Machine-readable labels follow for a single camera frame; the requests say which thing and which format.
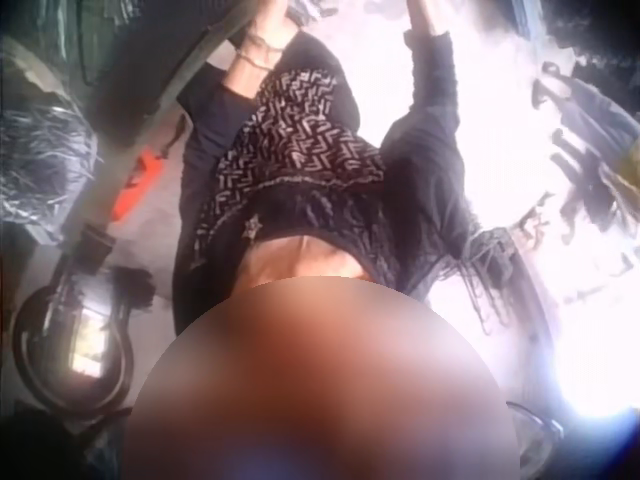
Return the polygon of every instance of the bright light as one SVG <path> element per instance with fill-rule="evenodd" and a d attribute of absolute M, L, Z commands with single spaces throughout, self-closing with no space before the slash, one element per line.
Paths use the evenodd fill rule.
<path fill-rule="evenodd" d="M 557 375 L 578 413 L 608 416 L 640 408 L 638 285 L 639 275 L 631 273 L 588 302 L 561 309 Z"/>

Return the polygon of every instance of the hand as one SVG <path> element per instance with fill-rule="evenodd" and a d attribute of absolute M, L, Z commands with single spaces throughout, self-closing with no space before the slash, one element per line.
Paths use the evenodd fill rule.
<path fill-rule="evenodd" d="M 287 40 L 286 35 L 288 5 L 288 0 L 260 0 L 251 32 L 262 37 L 273 47 L 284 48 L 290 40 Z"/>
<path fill-rule="evenodd" d="M 411 29 L 418 35 L 438 36 L 449 30 L 443 0 L 407 0 Z"/>

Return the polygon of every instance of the bangle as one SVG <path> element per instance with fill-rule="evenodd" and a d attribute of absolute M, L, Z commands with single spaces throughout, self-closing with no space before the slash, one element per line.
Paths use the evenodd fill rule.
<path fill-rule="evenodd" d="M 265 72 L 270 72 L 271 70 L 273 70 L 273 68 L 267 67 L 266 65 L 262 65 L 261 63 L 256 62 L 253 58 L 251 58 L 249 55 L 247 55 L 240 49 L 236 50 L 236 54 L 238 55 L 239 58 L 242 58 L 243 60 L 245 60 L 246 62 L 248 62 L 249 64 L 253 65 L 254 67 L 260 70 L 264 70 Z"/>
<path fill-rule="evenodd" d="M 274 46 L 272 46 L 271 44 L 269 44 L 269 42 L 267 42 L 264 38 L 262 38 L 260 35 L 253 33 L 253 32 L 247 32 L 247 38 L 254 44 L 257 45 L 259 47 L 264 47 L 267 50 L 271 51 L 271 52 L 277 52 L 277 53 L 282 53 L 284 52 L 284 48 L 276 48 Z"/>

